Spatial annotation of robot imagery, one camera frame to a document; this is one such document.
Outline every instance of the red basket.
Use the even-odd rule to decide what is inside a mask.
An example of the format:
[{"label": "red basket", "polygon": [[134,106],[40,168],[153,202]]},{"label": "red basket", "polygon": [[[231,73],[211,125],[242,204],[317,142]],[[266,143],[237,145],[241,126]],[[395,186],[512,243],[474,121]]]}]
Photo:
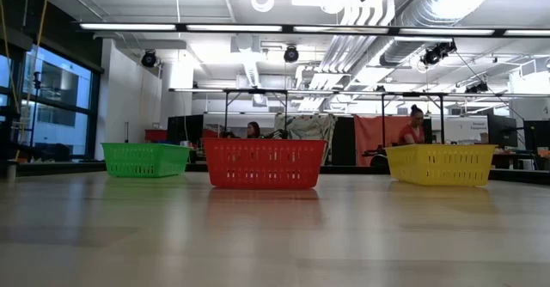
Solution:
[{"label": "red basket", "polygon": [[205,138],[213,186],[307,189],[317,185],[324,140]]}]

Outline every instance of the green basket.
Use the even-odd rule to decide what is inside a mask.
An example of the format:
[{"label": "green basket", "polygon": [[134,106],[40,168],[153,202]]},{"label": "green basket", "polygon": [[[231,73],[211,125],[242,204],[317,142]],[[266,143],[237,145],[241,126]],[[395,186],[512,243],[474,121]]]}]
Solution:
[{"label": "green basket", "polygon": [[158,143],[103,143],[107,172],[117,177],[157,178],[182,174],[188,147]]}]

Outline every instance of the red shirt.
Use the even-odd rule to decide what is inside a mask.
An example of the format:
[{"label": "red shirt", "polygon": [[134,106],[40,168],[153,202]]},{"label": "red shirt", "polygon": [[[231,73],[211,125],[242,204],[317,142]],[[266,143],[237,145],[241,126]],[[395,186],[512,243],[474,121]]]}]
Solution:
[{"label": "red shirt", "polygon": [[419,126],[419,134],[417,135],[416,132],[414,132],[414,129],[410,125],[406,125],[401,129],[401,132],[399,133],[399,144],[400,145],[406,145],[408,142],[405,140],[406,135],[411,135],[412,139],[414,139],[415,144],[422,144],[424,142],[424,129],[422,129],[422,126]]}]

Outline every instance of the yellow basket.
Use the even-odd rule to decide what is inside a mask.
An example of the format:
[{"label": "yellow basket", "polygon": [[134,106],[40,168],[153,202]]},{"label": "yellow basket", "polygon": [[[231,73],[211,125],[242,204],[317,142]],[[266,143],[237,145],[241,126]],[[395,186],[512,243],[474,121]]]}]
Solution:
[{"label": "yellow basket", "polygon": [[418,144],[386,148],[397,180],[420,185],[484,186],[495,145]]}]

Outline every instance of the security camera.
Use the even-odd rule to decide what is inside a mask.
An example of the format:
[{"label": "security camera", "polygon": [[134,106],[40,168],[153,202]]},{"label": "security camera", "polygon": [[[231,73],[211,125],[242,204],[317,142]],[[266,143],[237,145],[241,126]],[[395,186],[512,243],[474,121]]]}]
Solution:
[{"label": "security camera", "polygon": [[284,61],[292,64],[295,63],[300,57],[300,53],[296,49],[296,46],[287,46],[286,51],[284,52]]},{"label": "security camera", "polygon": [[145,55],[141,58],[141,64],[147,68],[153,68],[156,65],[157,57],[155,50],[145,51]]}]

